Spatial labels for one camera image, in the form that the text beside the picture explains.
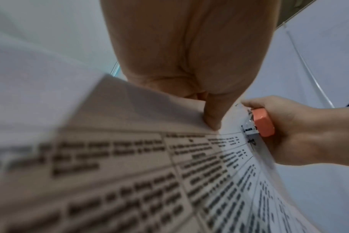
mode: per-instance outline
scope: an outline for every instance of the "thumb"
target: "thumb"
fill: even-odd
[[[266,101],[267,101],[266,98],[255,98],[255,99],[242,100],[241,103],[245,107],[260,108],[260,107],[265,107]]]
[[[211,94],[209,93],[204,107],[204,121],[213,130],[219,130],[221,121],[228,109],[237,100],[239,95],[231,94]]]

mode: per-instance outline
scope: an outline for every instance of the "orange object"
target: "orange object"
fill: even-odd
[[[254,123],[262,137],[269,137],[275,133],[274,125],[265,108],[251,110]]]

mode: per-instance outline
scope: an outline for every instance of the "hand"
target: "hand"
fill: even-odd
[[[280,0],[101,0],[114,52],[137,85],[205,100],[214,130],[255,79]]]
[[[242,101],[251,108],[265,108],[275,134],[263,138],[275,161],[284,165],[306,165],[326,161],[320,144],[315,143],[321,130],[316,122],[324,109],[308,107],[289,99],[269,96]]]

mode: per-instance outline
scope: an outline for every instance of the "ceiling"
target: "ceiling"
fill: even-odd
[[[278,19],[278,25],[281,25],[284,21],[288,20],[299,10],[301,10],[313,1],[314,0],[282,0],[282,7]]]

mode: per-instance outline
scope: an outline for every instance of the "document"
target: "document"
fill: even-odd
[[[136,87],[0,41],[0,233],[317,233],[235,103]]]

